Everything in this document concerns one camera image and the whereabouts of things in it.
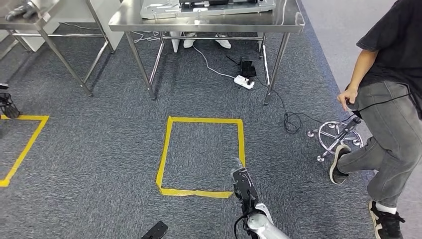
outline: black t-shirt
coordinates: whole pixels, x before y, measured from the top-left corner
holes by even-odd
[[[422,0],[396,1],[356,45],[379,51],[359,87],[382,81],[403,83],[422,102]]]

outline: yellow tape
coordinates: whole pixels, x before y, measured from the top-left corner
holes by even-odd
[[[22,153],[20,153],[19,158],[15,161],[12,166],[12,169],[8,172],[6,177],[0,181],[0,187],[7,187],[10,183],[10,179],[16,173],[17,168],[22,163],[23,159],[25,158],[28,151],[31,149],[32,145],[34,144],[35,140],[37,139],[39,133],[41,132],[42,128],[44,128],[45,123],[47,122],[49,116],[19,116],[17,120],[40,120],[40,124],[38,125],[37,129],[32,134],[31,138],[29,139],[28,143],[26,144],[25,148],[23,149]],[[9,120],[8,117],[1,115],[0,119]]]
[[[233,192],[210,192],[200,190],[181,190],[172,188],[160,188],[160,192],[164,196],[200,196],[209,198],[229,198]]]
[[[243,135],[243,122],[240,119],[240,123],[237,124],[237,137],[239,140],[239,160],[243,167],[246,167],[245,159],[245,139]]]
[[[239,123],[241,119],[220,119],[220,118],[188,118],[188,117],[170,117],[173,122],[187,123]]]
[[[166,158],[167,158],[167,151],[169,149],[169,144],[170,144],[170,135],[171,135],[172,125],[173,125],[172,118],[169,117],[167,120],[166,138],[164,140],[163,155],[161,156],[160,167],[158,168],[158,173],[157,173],[157,180],[155,181],[159,188],[161,188],[161,185],[163,184],[164,168],[166,167]]]
[[[164,139],[163,154],[161,156],[160,166],[157,172],[156,184],[160,193],[165,196],[201,196],[211,198],[228,198],[233,192],[210,192],[201,190],[182,190],[173,188],[163,188],[164,168],[166,166],[167,151],[170,144],[170,135],[173,122],[188,122],[188,123],[234,123],[237,124],[237,136],[239,141],[239,160],[243,167],[245,167],[245,145],[243,135],[243,121],[241,119],[217,119],[217,118],[187,118],[187,117],[169,117],[167,119],[166,137]]]

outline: white sneaker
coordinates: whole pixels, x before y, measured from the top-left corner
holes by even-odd
[[[216,34],[216,37],[227,37],[226,35],[220,35],[220,34]],[[231,44],[228,40],[215,40],[216,42],[218,42],[220,44],[220,46],[226,48],[226,49],[231,49]]]
[[[197,34],[196,34],[196,32],[191,32],[191,33],[186,34],[185,36],[187,36],[187,37],[196,37]],[[194,42],[195,42],[195,40],[186,39],[186,40],[183,41],[183,47],[185,47],[185,48],[191,48],[194,45]]]

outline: black sneaker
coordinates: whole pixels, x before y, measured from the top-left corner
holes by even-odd
[[[348,174],[342,173],[338,170],[337,164],[338,160],[341,156],[351,153],[349,146],[343,144],[339,145],[337,149],[335,150],[335,156],[334,161],[332,162],[331,168],[330,168],[330,180],[333,184],[340,185],[344,183],[346,178],[349,176]]]
[[[374,223],[375,238],[376,239],[403,239],[400,231],[400,222],[405,220],[399,216],[391,213],[378,211],[375,207],[375,202],[369,202],[369,213],[371,214]]]

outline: floor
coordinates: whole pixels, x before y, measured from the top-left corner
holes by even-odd
[[[318,37],[321,48],[340,89],[350,82],[359,48],[356,42],[390,8],[395,0],[302,0]],[[363,138],[371,136],[362,125]],[[403,224],[405,238],[422,235],[422,167],[413,172],[403,192],[399,212],[407,222]]]
[[[366,184],[373,173],[353,174],[336,187],[327,178],[329,158],[317,162],[321,147],[306,136],[319,124],[302,119],[300,131],[293,135],[283,128],[285,111],[305,112],[318,120],[348,115],[335,103],[337,84],[343,88],[335,80],[342,70],[335,71],[336,59],[327,53],[330,44],[321,39],[318,27],[324,26],[320,16],[328,16],[313,2],[304,0],[304,5],[315,29],[309,24],[303,34],[291,36],[279,70],[283,80],[276,84],[281,98],[274,97],[269,107],[262,106],[265,87],[239,89],[230,78],[206,70],[193,49],[164,58],[156,76],[158,99],[152,102],[125,39],[114,55],[105,54],[93,72],[92,98],[84,96],[47,47],[30,55],[15,48],[0,64],[1,81],[10,85],[9,92],[24,114],[50,119],[10,185],[0,188],[0,238],[132,239],[158,220],[169,226],[165,237],[169,239],[232,238],[233,222],[241,214],[233,197],[163,196],[157,189],[168,116],[242,119],[247,168],[276,226],[292,239],[373,238],[366,205]],[[62,26],[58,31],[67,30]],[[280,34],[268,36],[270,66],[280,39]],[[95,39],[68,38],[56,39],[56,44],[79,74],[102,45]],[[231,51],[214,42],[195,45],[211,66],[226,74],[238,66],[221,56],[240,59],[257,54],[253,42],[233,42]],[[137,47],[150,71],[157,42],[142,41]],[[352,58],[345,59],[353,64]],[[264,78],[262,62],[255,64],[258,84]],[[0,177],[36,126],[32,121],[0,120]],[[163,187],[231,190],[228,172],[238,164],[236,127],[176,122],[170,133]],[[403,197],[420,200],[417,195]],[[408,219],[406,238],[417,238],[418,219]],[[238,232],[239,238],[246,238]]]

